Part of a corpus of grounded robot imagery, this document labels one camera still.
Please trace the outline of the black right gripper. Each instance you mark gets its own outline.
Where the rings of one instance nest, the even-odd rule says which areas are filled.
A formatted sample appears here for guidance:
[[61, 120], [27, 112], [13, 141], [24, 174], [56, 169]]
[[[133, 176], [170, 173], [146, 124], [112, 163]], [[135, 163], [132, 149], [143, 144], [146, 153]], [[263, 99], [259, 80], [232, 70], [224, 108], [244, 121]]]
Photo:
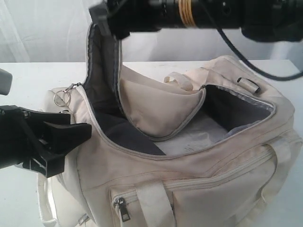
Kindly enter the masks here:
[[108, 0], [89, 8], [92, 22], [102, 35], [124, 39], [133, 32], [158, 32], [166, 16], [164, 0]]

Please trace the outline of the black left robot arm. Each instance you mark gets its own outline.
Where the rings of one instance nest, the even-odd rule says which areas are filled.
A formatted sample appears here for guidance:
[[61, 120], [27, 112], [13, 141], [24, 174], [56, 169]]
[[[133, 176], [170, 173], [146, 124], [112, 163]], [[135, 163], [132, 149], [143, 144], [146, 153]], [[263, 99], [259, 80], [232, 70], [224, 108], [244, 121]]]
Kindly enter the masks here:
[[91, 134], [90, 124], [72, 123], [68, 113], [1, 106], [0, 167], [19, 166], [53, 177], [64, 172], [66, 155]]

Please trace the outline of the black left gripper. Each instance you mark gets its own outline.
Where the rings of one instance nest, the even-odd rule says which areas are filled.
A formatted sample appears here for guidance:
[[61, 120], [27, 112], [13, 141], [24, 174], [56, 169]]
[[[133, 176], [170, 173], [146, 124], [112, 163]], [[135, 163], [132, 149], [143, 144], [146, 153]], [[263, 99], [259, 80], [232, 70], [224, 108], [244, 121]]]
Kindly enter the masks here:
[[65, 155], [92, 135], [90, 124], [71, 124], [68, 113], [47, 113], [19, 107], [15, 122], [25, 138], [24, 157], [19, 165], [46, 178], [63, 173]]

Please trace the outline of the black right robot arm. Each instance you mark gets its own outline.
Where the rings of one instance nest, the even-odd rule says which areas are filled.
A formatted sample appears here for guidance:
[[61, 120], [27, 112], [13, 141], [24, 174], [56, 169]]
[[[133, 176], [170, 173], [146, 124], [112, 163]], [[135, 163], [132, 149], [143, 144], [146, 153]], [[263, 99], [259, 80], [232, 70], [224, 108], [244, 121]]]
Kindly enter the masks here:
[[303, 39], [300, 0], [104, 0], [89, 13], [102, 35], [118, 39], [172, 28], [240, 29], [263, 43]]

